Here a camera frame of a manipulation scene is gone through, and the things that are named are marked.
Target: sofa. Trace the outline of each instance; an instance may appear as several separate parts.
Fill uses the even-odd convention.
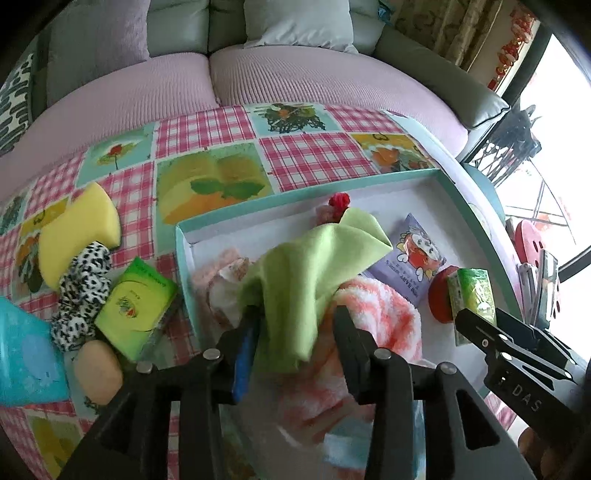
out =
[[[376,18],[353,11],[359,54],[302,46],[242,48],[243,0],[152,0],[150,59],[99,77],[47,107],[50,24],[31,44],[33,121],[0,158],[0,202],[28,179],[111,135],[217,106],[318,102],[414,118],[456,156],[468,132],[509,106],[466,72]]]

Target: teal chair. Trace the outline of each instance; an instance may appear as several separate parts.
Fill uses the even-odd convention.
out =
[[[478,170],[473,165],[468,165],[467,163],[462,163],[462,167],[471,176],[472,180],[476,183],[478,188],[480,188],[481,192],[484,194],[486,199],[495,209],[496,214],[505,224],[505,211],[503,210],[503,204],[499,200],[499,196],[496,194],[495,186],[492,182],[484,175],[480,170]]]

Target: teal box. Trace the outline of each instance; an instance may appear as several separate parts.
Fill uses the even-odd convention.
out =
[[[0,404],[18,407],[69,398],[63,355],[50,324],[0,297]]]

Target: yellow-green package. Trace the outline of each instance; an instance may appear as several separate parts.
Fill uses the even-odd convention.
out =
[[[136,362],[158,341],[174,309],[177,290],[176,283],[136,257],[113,288],[96,326],[117,350]]]
[[[454,320],[460,310],[469,309],[496,326],[495,300],[486,270],[460,268],[447,278],[447,287]],[[457,346],[470,343],[460,332],[455,332]]]

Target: black and white scrunchie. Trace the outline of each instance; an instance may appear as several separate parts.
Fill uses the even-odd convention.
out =
[[[60,310],[51,318],[51,339],[62,352],[75,350],[95,335],[95,317],[109,297],[111,253],[92,242],[60,278]]]

